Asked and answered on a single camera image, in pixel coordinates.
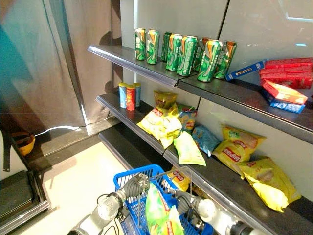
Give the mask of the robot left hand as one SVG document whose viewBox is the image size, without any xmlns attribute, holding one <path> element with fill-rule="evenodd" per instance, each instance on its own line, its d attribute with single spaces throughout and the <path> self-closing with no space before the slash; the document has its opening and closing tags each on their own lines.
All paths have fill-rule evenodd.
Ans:
<svg viewBox="0 0 313 235">
<path fill-rule="evenodd" d="M 147 192 L 150 188 L 149 177 L 143 173 L 138 173 L 127 181 L 123 186 L 122 191 L 126 198 L 136 197 L 144 192 Z"/>
</svg>

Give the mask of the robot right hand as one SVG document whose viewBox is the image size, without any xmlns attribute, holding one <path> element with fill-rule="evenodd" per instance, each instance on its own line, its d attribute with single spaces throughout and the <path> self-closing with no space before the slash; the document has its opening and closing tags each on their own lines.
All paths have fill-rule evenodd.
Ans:
<svg viewBox="0 0 313 235">
<path fill-rule="evenodd" d="M 178 189 L 167 189 L 166 193 L 172 194 L 178 200 L 178 213 L 187 221 L 190 222 L 196 229 L 204 230 L 205 224 L 200 217 L 200 202 L 204 200 L 201 196 L 194 196 L 187 192 Z"/>
</svg>

